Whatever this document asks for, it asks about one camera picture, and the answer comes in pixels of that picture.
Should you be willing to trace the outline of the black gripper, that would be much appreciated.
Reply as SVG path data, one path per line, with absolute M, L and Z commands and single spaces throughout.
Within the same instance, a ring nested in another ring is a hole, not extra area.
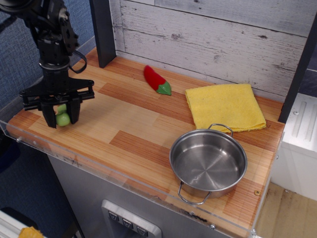
M 48 127 L 56 128 L 53 106 L 66 103 L 70 122 L 77 123 L 81 102 L 95 97 L 94 82 L 69 77 L 68 65 L 41 64 L 40 67 L 42 79 L 20 92 L 24 110 L 42 110 Z

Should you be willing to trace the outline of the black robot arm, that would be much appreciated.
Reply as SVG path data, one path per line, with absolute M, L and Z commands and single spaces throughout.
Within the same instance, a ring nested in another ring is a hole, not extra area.
M 76 49 L 78 35 L 72 29 L 69 12 L 62 0 L 2 0 L 2 12 L 10 20 L 22 19 L 30 29 L 40 53 L 39 65 L 43 78 L 20 92 L 26 111 L 37 109 L 43 113 L 47 125 L 56 128 L 54 106 L 66 105 L 72 124 L 77 123 L 81 103 L 94 98 L 94 82 L 69 77 L 70 56 L 85 56 Z

